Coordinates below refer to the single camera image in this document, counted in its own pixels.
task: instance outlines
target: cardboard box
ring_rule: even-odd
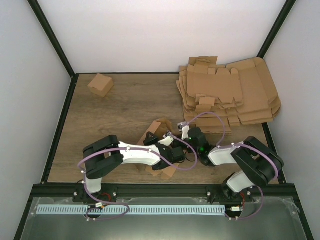
[[[187,122],[203,112],[215,112],[226,129],[273,121],[281,101],[266,62],[254,57],[217,65],[216,56],[190,57],[188,66],[180,66],[177,86]],[[222,126],[212,114],[202,115],[195,125],[209,133]]]
[[[100,97],[105,97],[113,86],[114,81],[111,77],[103,76],[102,74],[98,73],[89,83],[88,88],[93,94],[96,94]]]
[[[140,145],[140,146],[144,145],[144,140],[146,139],[148,132],[153,133],[159,139],[163,139],[163,136],[167,133],[167,131],[170,131],[172,133],[174,132],[172,128],[172,123],[166,118],[157,119],[153,121],[150,127],[145,131],[141,139],[138,141],[137,145]],[[160,175],[160,178],[163,180],[170,179],[177,170],[172,166],[168,166],[165,169],[156,170],[156,171],[152,169],[152,166],[148,166],[148,165],[146,166],[144,164],[136,164],[135,166],[139,170],[139,172],[145,170],[146,172],[152,174],[154,177]]]

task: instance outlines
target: white wall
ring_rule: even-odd
[[[176,72],[255,57],[285,0],[39,0],[77,73]]]
[[[265,57],[282,100],[271,133],[314,239],[320,239],[319,13],[319,1],[297,1]]]
[[[26,0],[0,7],[0,239],[40,183],[70,77]]]

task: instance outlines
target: black metal frame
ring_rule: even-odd
[[[21,238],[27,217],[31,208],[31,204],[34,198],[72,198],[77,186],[76,183],[48,183],[48,177],[50,170],[56,155],[62,130],[67,118],[68,110],[73,98],[73,94],[76,88],[76,84],[79,78],[79,73],[75,74],[73,71],[55,33],[53,32],[45,14],[43,13],[37,0],[28,0],[31,8],[33,9],[36,17],[46,32],[49,40],[51,41],[54,49],[60,57],[64,67],[71,77],[70,87],[65,99],[65,103],[62,109],[61,117],[58,122],[58,126],[54,135],[53,143],[49,152],[45,170],[41,179],[42,184],[35,184],[32,188],[29,196],[26,208],[24,210],[21,222],[17,229],[15,240]],[[296,0],[287,0],[279,13],[272,29],[270,30],[267,38],[265,39],[261,50],[258,53],[258,57],[263,58],[275,39],[278,31],[283,25],[290,10],[294,6]],[[131,72],[127,74],[138,74],[137,72]],[[139,74],[177,74],[177,72],[140,72]],[[275,144],[272,140],[272,136],[267,123],[262,124],[264,134],[269,148],[276,152]],[[300,203],[299,196],[297,194],[294,184],[286,183],[284,173],[279,173],[279,185],[272,184],[264,187],[263,193],[266,197],[292,197],[295,205],[300,209],[299,217],[302,222],[307,239],[313,240],[313,236],[306,219],[304,210]],[[118,198],[139,198],[139,197],[197,197],[208,198],[209,201],[212,196],[207,196],[207,192],[215,192],[217,188],[220,188],[220,184],[102,184],[103,188],[112,189],[116,192]],[[251,190],[253,197],[259,196],[260,193],[256,189]]]

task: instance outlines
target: wood grain surface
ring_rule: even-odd
[[[77,182],[82,174],[77,163],[83,159],[82,150],[108,135],[117,135],[119,141],[136,144],[150,124],[168,118],[176,128],[183,122],[182,99],[177,89],[178,74],[107,74],[114,87],[106,97],[92,94],[88,89],[94,74],[79,76],[61,139],[56,151],[49,182]],[[261,124],[233,127],[222,145],[243,141],[255,136],[264,144],[266,137]],[[207,135],[215,144],[221,135]],[[192,162],[180,165],[188,168]],[[104,183],[173,183],[220,184],[237,172],[236,164],[206,167],[201,163],[190,171],[177,170],[172,178],[163,180],[150,173],[139,172],[133,164],[120,165],[103,178]]]

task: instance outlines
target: robotic arm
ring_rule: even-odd
[[[250,146],[265,154],[280,171],[284,165],[283,160],[271,149],[250,136],[245,141],[227,147],[214,147],[210,145],[200,128],[190,129],[184,122],[178,125],[182,132],[181,139],[195,149],[200,162],[205,166],[215,167],[222,164],[238,164],[242,171],[232,174],[222,184],[222,191],[227,199],[233,199],[243,189],[266,186],[276,175],[274,167],[261,155],[243,146]],[[153,170],[161,170],[169,165],[162,161],[156,152],[166,158],[171,164],[185,160],[184,150],[191,152],[183,143],[174,140],[166,134],[164,139],[159,140],[154,134],[148,132],[144,146],[130,145],[118,141],[117,136],[107,136],[83,149],[86,158],[94,153],[105,149],[124,148],[125,150],[113,151],[97,155],[85,162],[86,186],[93,194],[101,190],[102,177],[106,176],[121,164],[145,164],[152,166]]]

